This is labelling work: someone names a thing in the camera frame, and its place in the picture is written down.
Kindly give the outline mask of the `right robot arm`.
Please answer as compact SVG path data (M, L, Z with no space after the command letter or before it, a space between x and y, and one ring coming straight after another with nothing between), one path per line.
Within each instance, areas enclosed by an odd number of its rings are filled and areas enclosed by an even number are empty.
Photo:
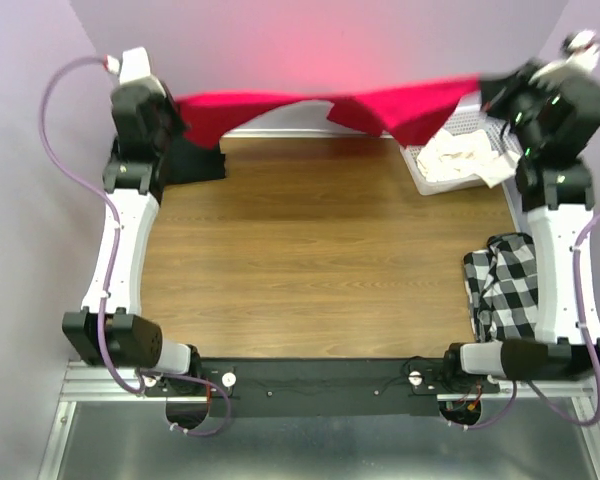
M476 376L579 380L600 373L600 321L585 229L594 218L592 174L581 153L600 127L600 82L574 60L530 61L479 81L481 109L521 148L515 182L536 251L538 317L531 339L454 343L440 379L460 392Z

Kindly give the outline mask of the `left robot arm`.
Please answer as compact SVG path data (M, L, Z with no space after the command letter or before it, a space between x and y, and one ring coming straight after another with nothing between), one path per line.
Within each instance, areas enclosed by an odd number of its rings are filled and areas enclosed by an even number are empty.
M80 358L101 366L105 346L116 367L167 374L181 395L202 380L194 347L164 338L142 315L141 279L162 201L167 153L184 124L166 86L154 76L121 83L111 94L117 135L103 172L106 217L91 283L62 330Z

